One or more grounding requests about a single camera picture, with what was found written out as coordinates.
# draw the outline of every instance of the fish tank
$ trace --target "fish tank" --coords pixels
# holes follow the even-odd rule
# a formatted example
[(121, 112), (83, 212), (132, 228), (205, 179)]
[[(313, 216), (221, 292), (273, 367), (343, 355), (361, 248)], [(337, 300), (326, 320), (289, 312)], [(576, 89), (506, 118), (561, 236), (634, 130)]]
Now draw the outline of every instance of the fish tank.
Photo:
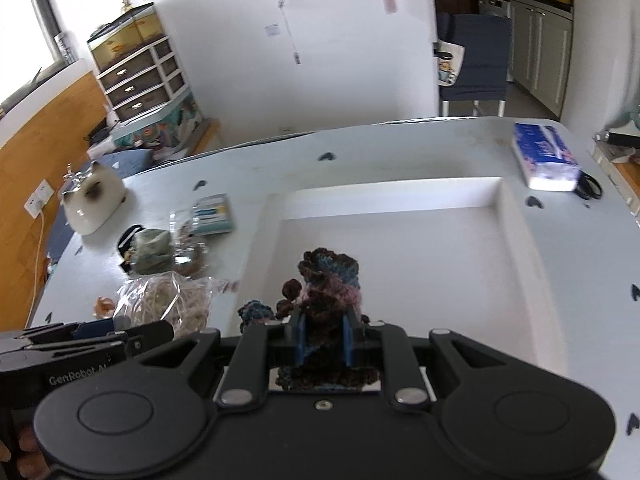
[(107, 25), (102, 25), (87, 41), (100, 72), (105, 72), (135, 51), (165, 37), (154, 4), (134, 7)]

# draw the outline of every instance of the drawer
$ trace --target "drawer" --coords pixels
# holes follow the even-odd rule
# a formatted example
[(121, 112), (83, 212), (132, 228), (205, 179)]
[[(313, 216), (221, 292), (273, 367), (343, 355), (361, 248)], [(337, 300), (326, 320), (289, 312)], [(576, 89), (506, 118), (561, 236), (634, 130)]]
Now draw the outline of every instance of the drawer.
[(149, 68), (154, 65), (154, 58), (148, 50), (145, 50), (139, 56), (136, 56), (131, 61), (123, 63), (117, 68), (114, 68), (100, 78), (102, 86), (105, 90), (116, 86), (118, 83), (122, 83), (125, 79), (135, 76), (138, 72), (142, 72), (145, 68)]
[(118, 106), (121, 102), (132, 98), (134, 95), (141, 94), (160, 83), (162, 83), (162, 78), (158, 73), (158, 69), (155, 68), (109, 92), (108, 98), (113, 106)]
[(162, 71), (165, 76), (171, 75), (178, 70), (178, 64), (175, 61), (175, 57), (170, 57), (164, 63), (162, 63)]
[(121, 121), (128, 121), (129, 119), (140, 115), (142, 112), (151, 110), (151, 108), (161, 105), (168, 100), (169, 95), (166, 90), (164, 87), (160, 87), (148, 94), (141, 95), (140, 99), (135, 99), (120, 108), (116, 108), (116, 113)]
[(182, 78), (182, 74), (178, 74), (176, 77), (169, 81), (169, 86), (171, 87), (171, 92), (174, 94), (184, 86), (184, 79)]
[(164, 40), (162, 43), (158, 43), (154, 49), (156, 50), (158, 59), (162, 59), (164, 56), (168, 56), (173, 52), (173, 50), (171, 50), (171, 45), (169, 45), (169, 40)]

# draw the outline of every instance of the white tray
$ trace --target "white tray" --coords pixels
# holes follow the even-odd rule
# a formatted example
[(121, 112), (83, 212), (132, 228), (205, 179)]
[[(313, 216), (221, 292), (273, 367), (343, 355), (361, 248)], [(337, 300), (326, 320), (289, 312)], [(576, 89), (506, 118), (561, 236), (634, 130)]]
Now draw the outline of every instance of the white tray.
[[(362, 311), (427, 336), (449, 328), (564, 373), (545, 272), (501, 178), (381, 182), (273, 195), (248, 256), (238, 307), (275, 308), (304, 251), (360, 263)], [(237, 332), (238, 321), (232, 321)]]

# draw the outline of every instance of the black cord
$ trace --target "black cord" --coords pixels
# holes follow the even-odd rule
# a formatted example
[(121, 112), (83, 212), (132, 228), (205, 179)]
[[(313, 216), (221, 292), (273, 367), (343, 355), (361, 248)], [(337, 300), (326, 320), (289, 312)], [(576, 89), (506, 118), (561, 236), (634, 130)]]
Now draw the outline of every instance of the black cord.
[(602, 186), (590, 174), (582, 171), (574, 193), (583, 200), (600, 200), (602, 198)]

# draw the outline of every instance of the chair backrest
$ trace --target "chair backrest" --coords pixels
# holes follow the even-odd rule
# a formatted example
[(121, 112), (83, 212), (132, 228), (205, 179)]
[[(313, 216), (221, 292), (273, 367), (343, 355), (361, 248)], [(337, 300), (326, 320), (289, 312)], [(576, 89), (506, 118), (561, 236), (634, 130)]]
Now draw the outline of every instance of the chair backrest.
[(511, 52), (511, 20), (488, 14), (437, 16), (438, 36), (465, 47), (465, 59), (455, 85), (440, 88), (446, 101), (506, 99)]

